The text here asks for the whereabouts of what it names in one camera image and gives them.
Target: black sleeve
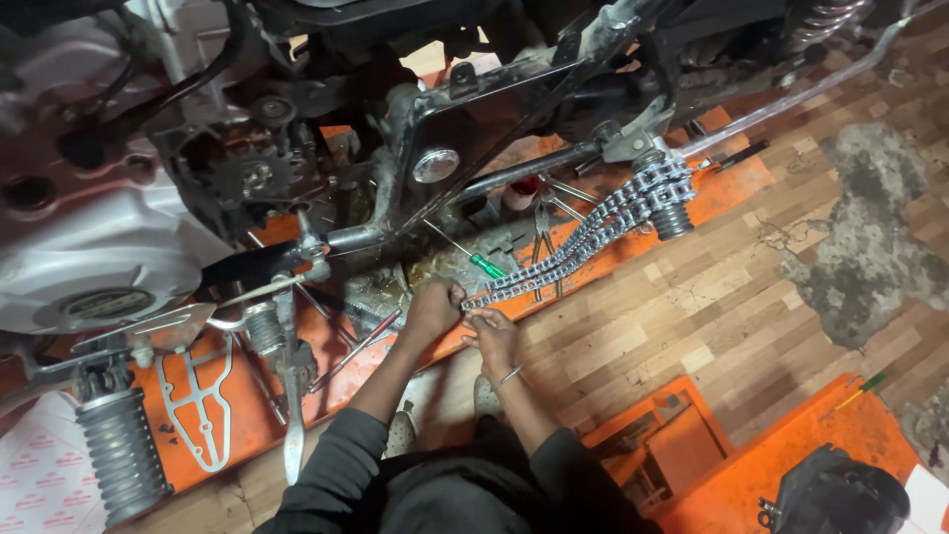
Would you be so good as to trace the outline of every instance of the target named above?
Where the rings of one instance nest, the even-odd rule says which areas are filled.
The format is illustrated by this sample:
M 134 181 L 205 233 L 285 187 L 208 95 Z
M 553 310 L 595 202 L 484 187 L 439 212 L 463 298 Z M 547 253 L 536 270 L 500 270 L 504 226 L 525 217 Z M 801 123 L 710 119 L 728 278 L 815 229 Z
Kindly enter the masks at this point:
M 567 521 L 580 522 L 574 525 L 576 531 L 662 533 L 657 524 L 642 518 L 569 429 L 557 430 L 534 452 L 530 471 Z
M 300 479 L 284 491 L 277 514 L 254 534 L 335 533 L 379 473 L 389 430 L 382 421 L 344 408 L 320 436 Z

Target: motorcycle engine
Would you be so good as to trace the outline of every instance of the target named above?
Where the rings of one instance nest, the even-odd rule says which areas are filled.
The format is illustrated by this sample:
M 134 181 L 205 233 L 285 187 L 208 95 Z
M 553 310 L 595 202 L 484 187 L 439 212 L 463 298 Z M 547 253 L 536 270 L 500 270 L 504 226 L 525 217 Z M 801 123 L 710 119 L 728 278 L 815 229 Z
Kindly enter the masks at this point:
M 286 102 L 254 107 L 225 96 L 273 61 L 273 44 L 246 24 L 225 71 L 91 170 L 65 158 L 57 140 L 206 69 L 232 33 L 225 6 L 134 0 L 27 36 L 4 34 L 0 329 L 71 333 L 176 306 L 255 217 L 273 213 L 272 198 L 309 189 L 308 136 L 288 128 Z

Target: motorcycle chain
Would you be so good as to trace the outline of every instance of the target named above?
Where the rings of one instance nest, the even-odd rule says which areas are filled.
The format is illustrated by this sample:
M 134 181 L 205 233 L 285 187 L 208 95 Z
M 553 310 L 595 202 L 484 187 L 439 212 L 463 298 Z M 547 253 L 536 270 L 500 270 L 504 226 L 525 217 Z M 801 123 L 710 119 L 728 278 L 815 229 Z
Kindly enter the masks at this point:
M 566 278 L 608 244 L 633 231 L 655 212 L 696 196 L 685 160 L 655 162 L 613 191 L 580 223 L 557 252 L 493 280 L 488 293 L 462 302 L 463 310 L 484 308 Z

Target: shoe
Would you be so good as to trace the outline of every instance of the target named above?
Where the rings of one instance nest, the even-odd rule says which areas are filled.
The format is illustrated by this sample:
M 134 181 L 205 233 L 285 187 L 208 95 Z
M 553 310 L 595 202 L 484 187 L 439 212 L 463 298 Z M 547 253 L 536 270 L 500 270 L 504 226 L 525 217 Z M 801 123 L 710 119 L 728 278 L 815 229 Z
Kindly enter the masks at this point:
M 491 380 L 484 374 L 479 374 L 474 381 L 474 415 L 492 415 L 497 418 L 504 415 L 501 401 L 491 390 Z
M 412 449 L 415 442 L 416 433 L 412 417 L 405 411 L 397 411 L 396 416 L 392 418 L 392 425 L 389 426 L 389 441 L 386 442 L 382 458 L 405 454 Z

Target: pliers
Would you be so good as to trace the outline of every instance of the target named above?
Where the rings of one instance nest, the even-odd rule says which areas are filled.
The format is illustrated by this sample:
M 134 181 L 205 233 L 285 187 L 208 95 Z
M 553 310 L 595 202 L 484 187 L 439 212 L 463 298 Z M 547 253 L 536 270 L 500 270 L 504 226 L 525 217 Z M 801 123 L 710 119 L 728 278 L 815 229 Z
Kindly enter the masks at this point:
M 544 202 L 537 202 L 537 207 L 534 210 L 534 229 L 537 231 L 537 235 L 534 237 L 534 249 L 533 254 L 530 255 L 530 260 L 537 263 L 537 260 L 540 259 L 540 244 L 542 241 L 547 246 L 549 255 L 552 256 L 555 252 L 553 241 L 550 240 L 550 215 L 547 213 L 547 205 Z M 557 293 L 557 298 L 564 296 L 564 287 L 560 280 L 554 282 L 553 287 Z M 538 302 L 543 299 L 540 295 L 540 288 L 534 290 L 534 298 Z

